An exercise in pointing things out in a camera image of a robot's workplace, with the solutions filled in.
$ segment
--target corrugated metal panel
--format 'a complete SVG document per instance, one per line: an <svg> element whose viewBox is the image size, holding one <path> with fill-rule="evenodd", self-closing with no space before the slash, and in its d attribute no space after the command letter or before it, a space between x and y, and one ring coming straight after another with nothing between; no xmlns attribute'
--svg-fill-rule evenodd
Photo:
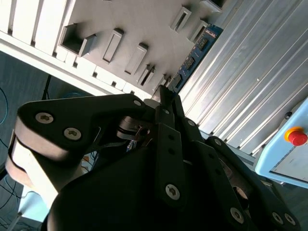
<svg viewBox="0 0 308 231"><path fill-rule="evenodd" d="M187 117L250 154L308 96L307 0L244 0L180 96Z"/></svg>

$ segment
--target red button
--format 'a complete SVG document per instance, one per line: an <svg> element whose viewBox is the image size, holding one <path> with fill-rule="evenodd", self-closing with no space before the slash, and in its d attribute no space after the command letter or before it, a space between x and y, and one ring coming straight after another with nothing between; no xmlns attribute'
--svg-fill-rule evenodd
<svg viewBox="0 0 308 231"><path fill-rule="evenodd" d="M294 145L294 146L301 146L305 144L308 140L308 136L303 133L302 131L293 131L289 135L289 141Z"/></svg>

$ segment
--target emergency stop button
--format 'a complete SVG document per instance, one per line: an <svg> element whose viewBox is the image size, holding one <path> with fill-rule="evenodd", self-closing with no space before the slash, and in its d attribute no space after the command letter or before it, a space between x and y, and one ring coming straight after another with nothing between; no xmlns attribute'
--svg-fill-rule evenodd
<svg viewBox="0 0 308 231"><path fill-rule="evenodd" d="M294 146L301 146L308 140L308 136L304 133L304 130L301 127L294 127L287 130L284 134L284 138Z"/></svg>

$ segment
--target light blue control box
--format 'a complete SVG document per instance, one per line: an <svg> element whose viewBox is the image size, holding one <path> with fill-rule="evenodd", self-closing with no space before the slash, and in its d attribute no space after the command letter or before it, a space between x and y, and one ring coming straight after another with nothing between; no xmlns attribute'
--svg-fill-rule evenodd
<svg viewBox="0 0 308 231"><path fill-rule="evenodd" d="M285 140L286 132L294 127L308 134L308 98L265 146L255 171L269 179L308 188L308 142L293 146Z"/></svg>

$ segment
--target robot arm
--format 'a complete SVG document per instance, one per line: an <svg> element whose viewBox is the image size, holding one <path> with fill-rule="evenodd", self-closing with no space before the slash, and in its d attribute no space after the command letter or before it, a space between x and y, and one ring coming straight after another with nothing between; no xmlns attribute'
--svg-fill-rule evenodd
<svg viewBox="0 0 308 231"><path fill-rule="evenodd" d="M18 110L7 160L51 208L47 229L126 227L298 231L299 222L218 137L204 140L180 97L132 94L32 102ZM84 154L98 151L82 174ZM233 188L241 188L248 203Z"/></svg>

